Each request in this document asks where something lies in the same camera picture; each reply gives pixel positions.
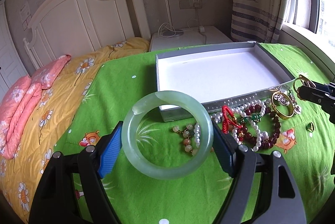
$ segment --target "yellow comforter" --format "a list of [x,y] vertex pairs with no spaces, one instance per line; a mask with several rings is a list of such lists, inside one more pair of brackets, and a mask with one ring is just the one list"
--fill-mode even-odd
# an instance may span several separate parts
[[28,223],[32,200],[58,139],[71,124],[79,104],[103,62],[147,52],[148,41],[128,39],[114,46],[72,59],[43,90],[41,102],[31,114],[15,157],[0,156],[0,189],[8,203]]

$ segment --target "white wooden headboard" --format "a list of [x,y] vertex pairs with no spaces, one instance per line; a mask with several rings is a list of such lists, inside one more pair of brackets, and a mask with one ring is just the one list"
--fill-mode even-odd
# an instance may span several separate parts
[[[150,40],[143,0],[132,1],[141,36]],[[126,0],[45,0],[28,28],[32,41],[23,41],[36,69],[134,37]]]

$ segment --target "red string bracelet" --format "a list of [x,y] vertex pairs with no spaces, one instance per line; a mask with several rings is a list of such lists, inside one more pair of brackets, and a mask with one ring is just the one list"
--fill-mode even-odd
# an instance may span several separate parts
[[236,120],[236,117],[234,116],[234,113],[232,112],[232,110],[227,105],[222,106],[222,116],[223,116],[222,132],[224,134],[228,134],[228,128],[229,128],[228,122],[229,122],[229,124],[234,125],[235,127],[239,128],[239,129],[242,127],[241,125],[239,125],[237,123],[237,120]]

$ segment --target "white door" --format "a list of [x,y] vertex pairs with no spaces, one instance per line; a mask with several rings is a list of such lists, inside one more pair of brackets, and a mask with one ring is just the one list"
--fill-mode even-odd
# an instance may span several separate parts
[[0,75],[0,102],[2,100],[2,98],[5,96],[6,92],[8,91],[8,86],[5,83],[5,81],[3,80],[3,78]]
[[7,86],[11,87],[20,77],[27,75],[27,71],[8,29],[4,1],[0,1],[0,74]]

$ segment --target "pink pillow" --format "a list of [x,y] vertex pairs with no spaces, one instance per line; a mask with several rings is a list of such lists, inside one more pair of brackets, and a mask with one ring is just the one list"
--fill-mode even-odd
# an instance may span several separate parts
[[48,65],[38,69],[31,77],[31,83],[40,83],[42,89],[49,89],[70,59],[70,55],[63,55]]
[[6,145],[2,151],[5,159],[12,159],[21,141],[26,123],[42,97],[40,83],[31,84],[9,123]]
[[30,76],[20,77],[6,92],[0,104],[0,151],[6,144],[10,121],[31,84]]

